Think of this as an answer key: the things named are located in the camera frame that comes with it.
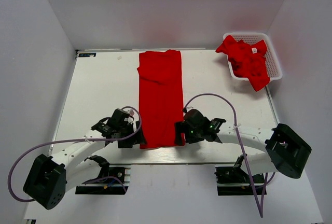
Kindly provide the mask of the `red t shirt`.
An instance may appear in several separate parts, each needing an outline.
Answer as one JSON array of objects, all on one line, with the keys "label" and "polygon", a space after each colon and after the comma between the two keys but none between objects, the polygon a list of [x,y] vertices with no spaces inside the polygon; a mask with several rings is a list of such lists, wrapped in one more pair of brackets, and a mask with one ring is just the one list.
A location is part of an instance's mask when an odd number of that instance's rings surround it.
[{"label": "red t shirt", "polygon": [[139,54],[139,113],[146,144],[175,146],[175,124],[183,121],[182,56],[177,50]]}]

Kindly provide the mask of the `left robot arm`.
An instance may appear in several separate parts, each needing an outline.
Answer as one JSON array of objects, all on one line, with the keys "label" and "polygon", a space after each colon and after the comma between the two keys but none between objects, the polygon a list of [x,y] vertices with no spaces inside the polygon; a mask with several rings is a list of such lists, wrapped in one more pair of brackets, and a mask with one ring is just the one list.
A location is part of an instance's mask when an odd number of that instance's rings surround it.
[{"label": "left robot arm", "polygon": [[81,184],[117,181],[110,174],[107,159],[97,155],[99,150],[113,142],[139,142],[142,137],[142,120],[134,120],[133,107],[115,109],[111,117],[94,124],[81,139],[49,156],[39,155],[33,162],[23,191],[45,209],[59,204],[66,192]]}]

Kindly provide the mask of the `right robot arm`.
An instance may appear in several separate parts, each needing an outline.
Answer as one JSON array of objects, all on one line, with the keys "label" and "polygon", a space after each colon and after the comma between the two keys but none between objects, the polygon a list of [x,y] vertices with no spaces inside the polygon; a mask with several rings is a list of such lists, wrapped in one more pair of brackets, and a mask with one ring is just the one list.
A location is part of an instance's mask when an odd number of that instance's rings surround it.
[{"label": "right robot arm", "polygon": [[312,148],[288,125],[279,123],[273,129],[235,127],[225,119],[209,120],[197,109],[175,123],[175,144],[200,141],[237,144],[259,150],[258,154],[240,155],[235,164],[218,174],[223,184],[249,183],[252,176],[279,172],[299,179]]}]

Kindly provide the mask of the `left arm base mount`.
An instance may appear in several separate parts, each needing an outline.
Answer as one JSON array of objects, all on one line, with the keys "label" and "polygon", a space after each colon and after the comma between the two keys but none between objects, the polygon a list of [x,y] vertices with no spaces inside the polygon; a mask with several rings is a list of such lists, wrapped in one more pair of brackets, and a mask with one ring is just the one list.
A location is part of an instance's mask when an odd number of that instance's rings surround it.
[{"label": "left arm base mount", "polygon": [[98,181],[76,187],[76,195],[125,195],[130,183],[129,165],[110,166],[108,172],[98,177]]}]

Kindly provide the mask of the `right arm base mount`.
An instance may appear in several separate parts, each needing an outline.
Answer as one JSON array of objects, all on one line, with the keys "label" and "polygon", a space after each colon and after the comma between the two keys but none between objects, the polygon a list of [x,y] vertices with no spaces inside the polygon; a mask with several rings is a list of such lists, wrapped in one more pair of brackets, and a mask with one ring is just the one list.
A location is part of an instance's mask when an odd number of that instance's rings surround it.
[{"label": "right arm base mount", "polygon": [[218,196],[254,195],[249,176],[239,168],[218,166],[215,176]]}]

